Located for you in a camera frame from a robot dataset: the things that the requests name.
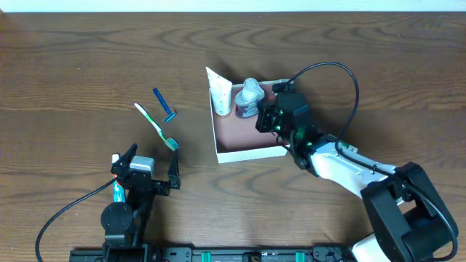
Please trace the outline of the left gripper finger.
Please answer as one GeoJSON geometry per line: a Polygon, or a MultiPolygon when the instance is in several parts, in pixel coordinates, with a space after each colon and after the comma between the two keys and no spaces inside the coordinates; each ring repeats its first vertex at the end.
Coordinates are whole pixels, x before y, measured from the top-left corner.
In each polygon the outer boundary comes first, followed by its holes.
{"type": "Polygon", "coordinates": [[[178,167],[178,150],[173,152],[173,157],[167,172],[170,188],[179,189],[181,187],[181,177],[178,167]]]}
{"type": "Polygon", "coordinates": [[[138,145],[136,143],[132,144],[129,149],[120,156],[120,158],[115,162],[116,167],[130,167],[130,163],[133,160],[138,145]]]}

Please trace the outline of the white conditioner tube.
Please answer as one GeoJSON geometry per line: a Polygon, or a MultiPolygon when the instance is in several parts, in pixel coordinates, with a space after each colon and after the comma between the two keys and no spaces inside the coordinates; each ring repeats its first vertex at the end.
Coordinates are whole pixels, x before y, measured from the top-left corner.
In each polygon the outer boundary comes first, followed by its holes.
{"type": "Polygon", "coordinates": [[[210,96],[214,111],[219,116],[227,116],[230,114],[232,107],[232,83],[212,69],[208,67],[205,69],[208,76],[210,96]]]}

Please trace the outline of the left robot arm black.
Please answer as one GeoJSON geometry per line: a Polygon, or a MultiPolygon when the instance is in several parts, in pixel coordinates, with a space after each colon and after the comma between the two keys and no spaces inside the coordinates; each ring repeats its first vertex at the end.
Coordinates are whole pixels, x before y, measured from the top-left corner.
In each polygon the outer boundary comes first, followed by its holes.
{"type": "Polygon", "coordinates": [[[112,247],[136,247],[144,238],[155,196],[167,196],[181,187],[178,150],[174,150],[167,180],[155,180],[155,160],[136,154],[138,146],[123,155],[112,156],[111,173],[126,193],[123,201],[115,201],[102,212],[101,224],[105,243],[112,247]]]}

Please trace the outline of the clear pump soap bottle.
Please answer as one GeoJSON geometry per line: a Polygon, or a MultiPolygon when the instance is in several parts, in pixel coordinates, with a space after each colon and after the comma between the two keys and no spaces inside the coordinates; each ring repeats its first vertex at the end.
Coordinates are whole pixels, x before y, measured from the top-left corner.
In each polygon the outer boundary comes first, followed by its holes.
{"type": "Polygon", "coordinates": [[[265,98],[265,91],[254,78],[248,78],[243,88],[235,96],[235,113],[241,119],[247,119],[258,114],[258,103],[265,98]]]}

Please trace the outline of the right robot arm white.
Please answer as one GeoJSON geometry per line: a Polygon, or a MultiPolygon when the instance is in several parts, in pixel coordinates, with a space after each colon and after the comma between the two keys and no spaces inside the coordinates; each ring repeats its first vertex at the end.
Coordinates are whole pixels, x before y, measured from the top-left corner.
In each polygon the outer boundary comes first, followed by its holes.
{"type": "Polygon", "coordinates": [[[331,180],[363,200],[373,232],[350,248],[354,261],[437,261],[447,244],[458,250],[458,228],[428,178],[416,163],[382,164],[356,148],[320,132],[301,93],[280,93],[258,104],[256,129],[285,142],[296,165],[331,180]]]}

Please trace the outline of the green soap box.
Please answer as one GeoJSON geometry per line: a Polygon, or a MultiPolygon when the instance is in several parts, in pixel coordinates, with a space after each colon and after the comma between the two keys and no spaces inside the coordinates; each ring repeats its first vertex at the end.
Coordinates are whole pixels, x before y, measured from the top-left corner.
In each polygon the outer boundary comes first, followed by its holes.
{"type": "Polygon", "coordinates": [[[346,143],[346,142],[341,141],[341,142],[339,143],[339,145],[342,146],[343,148],[349,150],[349,151],[354,152],[354,153],[357,153],[357,152],[358,152],[358,149],[357,149],[356,147],[354,147],[354,146],[352,146],[352,145],[350,145],[350,144],[348,144],[348,143],[346,143]]]}

